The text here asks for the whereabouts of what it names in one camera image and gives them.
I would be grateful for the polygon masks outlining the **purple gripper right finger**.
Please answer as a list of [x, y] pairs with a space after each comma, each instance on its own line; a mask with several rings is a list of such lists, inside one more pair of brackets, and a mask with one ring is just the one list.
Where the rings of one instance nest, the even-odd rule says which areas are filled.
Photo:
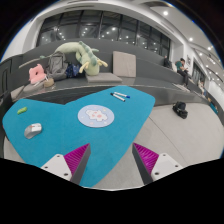
[[137, 143], [133, 144], [132, 153], [145, 185], [182, 169], [167, 153], [157, 154]]

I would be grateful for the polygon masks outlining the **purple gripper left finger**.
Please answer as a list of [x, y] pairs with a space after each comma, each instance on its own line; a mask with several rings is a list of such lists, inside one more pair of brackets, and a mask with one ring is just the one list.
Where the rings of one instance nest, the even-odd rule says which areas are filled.
[[79, 185], [90, 154], [90, 144], [85, 144], [66, 155], [54, 155], [42, 169]]

